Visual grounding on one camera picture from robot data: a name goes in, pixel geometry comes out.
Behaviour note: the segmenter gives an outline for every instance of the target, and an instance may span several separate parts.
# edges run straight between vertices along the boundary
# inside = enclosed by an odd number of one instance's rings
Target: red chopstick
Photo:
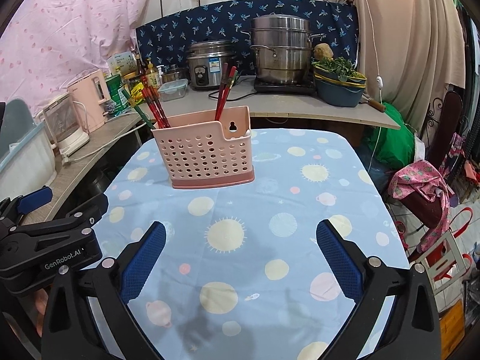
[[[162,103],[160,103],[160,99],[157,96],[157,92],[155,91],[153,86],[150,86],[149,89],[150,89],[150,93],[152,93],[153,101],[154,101],[155,105],[157,106],[158,111],[160,112],[160,116],[162,117],[163,124],[165,125],[165,127],[170,128],[169,120],[167,119],[167,116],[165,115],[165,112],[163,111]]]
[[[218,109],[220,107],[220,103],[222,102],[223,91],[225,90],[225,85],[227,84],[228,70],[229,70],[229,63],[225,62],[223,64],[222,79],[220,80],[220,89],[218,90],[217,109],[215,109],[215,120],[218,120],[217,119]]]
[[[165,124],[162,121],[162,117],[160,116],[160,113],[158,112],[157,107],[152,102],[152,99],[150,98],[150,94],[148,93],[146,88],[142,89],[142,95],[143,95],[143,98],[145,99],[145,101],[148,104],[148,108],[150,108],[155,120],[158,123],[158,128],[165,128]]]
[[[222,93],[222,99],[221,99],[220,105],[218,107],[218,114],[215,115],[215,120],[220,120],[220,116],[222,116],[223,108],[225,107],[225,103],[227,102],[227,97],[230,93],[230,89],[233,86],[236,72],[237,72],[237,67],[233,66],[231,71],[230,71],[230,74],[229,74],[229,82],[225,86],[224,91]]]

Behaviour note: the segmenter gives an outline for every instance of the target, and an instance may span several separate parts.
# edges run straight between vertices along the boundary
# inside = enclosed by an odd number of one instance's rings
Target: silver bolt
[[[379,266],[382,265],[382,262],[380,261],[380,259],[378,257],[370,257],[368,259],[368,264],[370,264],[371,266],[373,266],[375,268],[378,268]]]
[[[115,260],[112,258],[107,258],[102,261],[102,267],[104,268],[111,268],[113,264],[115,263]]]
[[[62,265],[59,269],[58,269],[58,273],[60,275],[64,275],[68,272],[68,266],[67,265]]]
[[[415,264],[415,270],[419,274],[422,274],[423,272],[425,272],[425,267],[422,264]]]

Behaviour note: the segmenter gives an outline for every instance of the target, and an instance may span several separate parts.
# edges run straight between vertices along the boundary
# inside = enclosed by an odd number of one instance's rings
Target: basket base
[[[199,190],[203,188],[219,188],[246,184],[253,180],[255,180],[255,172],[252,169],[250,172],[242,173],[240,175],[230,175],[202,180],[171,180],[171,182],[172,187],[176,190]]]

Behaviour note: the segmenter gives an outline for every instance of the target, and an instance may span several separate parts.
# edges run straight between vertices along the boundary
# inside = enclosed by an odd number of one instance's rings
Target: palm tree print fabric
[[[313,44],[328,43],[334,57],[356,63],[359,24],[357,9],[351,4],[316,0],[230,0],[202,5],[157,19],[137,28],[142,58],[154,64],[187,66],[189,46],[206,40],[231,40],[237,66],[243,75],[255,74],[250,37],[254,17],[270,14],[294,15],[310,20]]]

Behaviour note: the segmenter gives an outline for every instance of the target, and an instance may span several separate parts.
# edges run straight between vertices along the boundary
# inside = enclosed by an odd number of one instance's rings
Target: blue tablecloth
[[[117,257],[153,221],[167,241],[128,306],[166,360],[317,360],[349,316],[315,240],[326,218],[366,256],[408,268],[388,211],[349,143],[335,133],[257,130],[255,181],[174,190],[154,140],[106,195],[95,226],[104,257]],[[388,299],[362,355],[380,338]],[[111,334],[94,305],[110,350]]]

